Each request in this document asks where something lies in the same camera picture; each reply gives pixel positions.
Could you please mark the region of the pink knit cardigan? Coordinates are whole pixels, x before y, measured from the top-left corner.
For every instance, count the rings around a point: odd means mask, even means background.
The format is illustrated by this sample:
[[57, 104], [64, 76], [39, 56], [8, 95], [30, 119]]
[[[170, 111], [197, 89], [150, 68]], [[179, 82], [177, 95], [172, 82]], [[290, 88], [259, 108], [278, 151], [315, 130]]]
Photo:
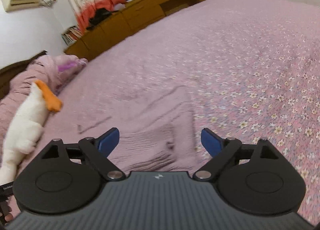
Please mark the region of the pink knit cardigan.
[[130, 171], [195, 171], [198, 165], [194, 110], [188, 89], [176, 86], [115, 100], [105, 112], [88, 114], [77, 124], [83, 136], [118, 128], [120, 141], [108, 159]]

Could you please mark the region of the white plush goose toy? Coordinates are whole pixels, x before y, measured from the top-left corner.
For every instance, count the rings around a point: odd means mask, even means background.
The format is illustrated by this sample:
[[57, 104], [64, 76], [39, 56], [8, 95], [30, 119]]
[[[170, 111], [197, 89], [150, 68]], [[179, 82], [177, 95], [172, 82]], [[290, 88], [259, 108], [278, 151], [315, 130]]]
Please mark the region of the white plush goose toy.
[[36, 80], [30, 93], [17, 109], [3, 143], [1, 185], [14, 181], [19, 164], [36, 149], [50, 112], [59, 112], [62, 101], [47, 84]]

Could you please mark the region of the pink floral bed cover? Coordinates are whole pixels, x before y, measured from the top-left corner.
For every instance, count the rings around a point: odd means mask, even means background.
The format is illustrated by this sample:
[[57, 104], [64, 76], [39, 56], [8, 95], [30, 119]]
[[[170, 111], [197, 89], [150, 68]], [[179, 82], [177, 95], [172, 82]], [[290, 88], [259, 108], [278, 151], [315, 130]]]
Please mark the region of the pink floral bed cover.
[[[106, 181], [77, 124], [115, 100], [185, 86], [198, 165]], [[13, 184], [7, 229], [313, 229], [306, 173], [319, 163], [319, 8], [284, 0], [206, 0], [148, 26], [88, 63], [60, 93], [40, 149]], [[215, 181], [201, 131], [242, 142]], [[313, 162], [303, 162], [305, 157]]]

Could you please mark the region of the pink folded quilt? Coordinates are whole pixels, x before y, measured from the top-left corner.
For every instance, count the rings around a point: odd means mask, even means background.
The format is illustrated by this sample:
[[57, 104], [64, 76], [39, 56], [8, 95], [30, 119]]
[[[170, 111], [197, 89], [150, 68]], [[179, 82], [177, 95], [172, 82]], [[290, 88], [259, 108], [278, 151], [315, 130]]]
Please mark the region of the pink folded quilt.
[[9, 81], [9, 91], [1, 96], [1, 135], [5, 135], [18, 107], [29, 95], [32, 82], [41, 80], [58, 95], [87, 65], [88, 60], [75, 55], [43, 55], [33, 60]]

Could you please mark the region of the dark wooden headboard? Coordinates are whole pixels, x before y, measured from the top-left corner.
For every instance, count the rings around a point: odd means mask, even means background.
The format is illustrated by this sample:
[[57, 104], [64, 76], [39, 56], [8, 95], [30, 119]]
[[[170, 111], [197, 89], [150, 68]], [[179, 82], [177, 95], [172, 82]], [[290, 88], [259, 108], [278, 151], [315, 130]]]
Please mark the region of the dark wooden headboard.
[[2, 100], [10, 90], [10, 81], [19, 73], [23, 72], [28, 65], [35, 59], [47, 55], [47, 51], [39, 52], [32, 58], [28, 60], [23, 60], [16, 62], [14, 64], [8, 65], [1, 69], [0, 71], [0, 100]]

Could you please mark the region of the books on shelf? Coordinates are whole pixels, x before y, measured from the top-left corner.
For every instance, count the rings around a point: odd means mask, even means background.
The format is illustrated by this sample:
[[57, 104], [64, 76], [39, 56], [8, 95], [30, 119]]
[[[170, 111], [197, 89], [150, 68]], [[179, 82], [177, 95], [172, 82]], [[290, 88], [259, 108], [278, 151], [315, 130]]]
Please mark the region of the books on shelf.
[[70, 46], [82, 37], [82, 33], [78, 26], [71, 26], [61, 34], [61, 37], [66, 45]]

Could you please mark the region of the black bag on cabinet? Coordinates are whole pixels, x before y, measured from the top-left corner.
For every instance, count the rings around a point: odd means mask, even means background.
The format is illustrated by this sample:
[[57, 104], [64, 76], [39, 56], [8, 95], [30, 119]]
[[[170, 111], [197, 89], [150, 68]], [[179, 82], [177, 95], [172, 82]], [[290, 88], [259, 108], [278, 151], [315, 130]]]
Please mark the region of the black bag on cabinet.
[[105, 19], [117, 13], [117, 10], [109, 11], [106, 8], [97, 9], [95, 15], [89, 19], [89, 24], [86, 30], [92, 30], [95, 26], [99, 25]]

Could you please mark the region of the wall air conditioner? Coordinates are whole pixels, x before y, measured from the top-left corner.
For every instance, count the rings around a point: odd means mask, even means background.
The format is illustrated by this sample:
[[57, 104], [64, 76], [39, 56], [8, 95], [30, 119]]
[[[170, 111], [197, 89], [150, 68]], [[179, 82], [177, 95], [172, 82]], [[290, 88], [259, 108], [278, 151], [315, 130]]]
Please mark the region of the wall air conditioner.
[[4, 10], [13, 12], [37, 7], [51, 7], [57, 0], [1, 0]]

